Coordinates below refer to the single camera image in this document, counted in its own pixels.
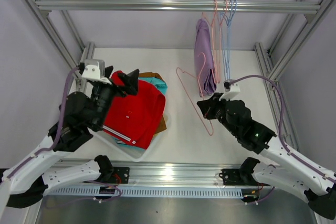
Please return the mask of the pink hanger of lilac trousers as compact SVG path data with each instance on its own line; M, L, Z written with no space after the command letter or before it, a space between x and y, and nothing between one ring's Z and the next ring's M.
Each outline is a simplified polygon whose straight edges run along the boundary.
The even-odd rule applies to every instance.
M212 55L213 55L213 62L214 62L214 81L216 84L219 84L220 82L220 75L218 70L218 63L217 63L217 51L216 51L216 28L215 28L215 22L217 19L217 11L218 11L218 2L217 0L213 0L214 3L214 12L213 12L213 18L211 21L207 18L205 12L202 12L202 18L207 22L209 27L211 28L211 49L212 49Z

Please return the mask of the lilac trousers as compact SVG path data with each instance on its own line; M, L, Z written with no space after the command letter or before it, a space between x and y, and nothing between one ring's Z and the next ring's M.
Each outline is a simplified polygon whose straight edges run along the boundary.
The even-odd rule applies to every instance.
M208 23L199 19L196 24L194 46L194 65L199 90L202 95L212 95L217 88L215 83L215 67L211 48L211 36Z

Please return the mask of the brown trousers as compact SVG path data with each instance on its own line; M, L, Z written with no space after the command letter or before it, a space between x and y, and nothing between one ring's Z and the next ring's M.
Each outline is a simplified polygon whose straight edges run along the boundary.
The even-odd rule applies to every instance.
M163 78L156 72L143 72L139 74L139 80L145 81L147 83L155 86L163 95L166 95L167 84ZM156 129L155 134L163 132L167 129L164 116L161 117L159 125Z

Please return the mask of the blue hanger of brown trousers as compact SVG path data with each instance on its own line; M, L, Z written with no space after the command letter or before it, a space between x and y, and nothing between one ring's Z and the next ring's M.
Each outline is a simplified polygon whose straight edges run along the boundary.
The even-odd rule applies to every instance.
M223 44L223 60L224 60L224 71L225 71L225 80L230 79L230 51L231 51L231 26L233 17L235 15L235 7L232 0L224 0L225 7L221 13L221 22L226 25L226 35L224 36L221 31L222 44Z

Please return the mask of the pink hanger of yellow trousers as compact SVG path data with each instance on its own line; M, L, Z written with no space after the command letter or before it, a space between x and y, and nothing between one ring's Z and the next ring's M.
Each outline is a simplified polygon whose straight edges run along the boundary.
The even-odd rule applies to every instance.
M219 7L218 0L214 0L215 4L215 18L217 25L217 33L216 33L216 42L217 42L217 71L221 71L221 80L226 80L226 55L224 50L224 37L223 37L223 22L226 16L226 7L227 2L224 1L225 7L224 9Z

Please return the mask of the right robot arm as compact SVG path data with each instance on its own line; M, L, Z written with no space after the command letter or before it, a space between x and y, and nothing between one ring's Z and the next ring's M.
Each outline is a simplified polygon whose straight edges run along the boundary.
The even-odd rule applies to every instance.
M242 100L222 99L221 93L215 93L197 106L205 119L217 120L243 148L280 165L275 168L248 157L239 168L241 182L279 188L304 201L318 215L335 219L335 172L282 143L274 131L252 119Z

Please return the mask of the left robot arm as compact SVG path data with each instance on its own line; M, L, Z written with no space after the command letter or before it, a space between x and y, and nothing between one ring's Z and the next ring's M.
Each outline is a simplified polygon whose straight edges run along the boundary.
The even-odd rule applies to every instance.
M17 165L1 171L1 210L26 208L60 187L82 182L106 183L114 167L105 155L79 166L49 169L92 139L103 124L115 98L138 93L139 69L117 71L118 82L108 77L113 67L81 63L66 79L58 122L42 142Z

